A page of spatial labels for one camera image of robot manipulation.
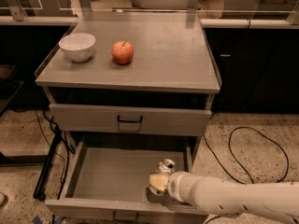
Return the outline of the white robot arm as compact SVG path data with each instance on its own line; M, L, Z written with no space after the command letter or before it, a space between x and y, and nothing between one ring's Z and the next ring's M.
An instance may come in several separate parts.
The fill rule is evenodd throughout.
M168 193L181 203L219 216L248 213L284 224L299 223L297 183L238 184L217 177L187 172L149 175L149 188L156 195Z

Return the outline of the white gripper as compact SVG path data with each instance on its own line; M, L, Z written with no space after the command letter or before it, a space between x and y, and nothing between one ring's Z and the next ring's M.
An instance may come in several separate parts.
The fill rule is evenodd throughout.
M194 189L202 177L187 172L168 175L150 174L149 190L157 196L168 194L181 203L194 203Z

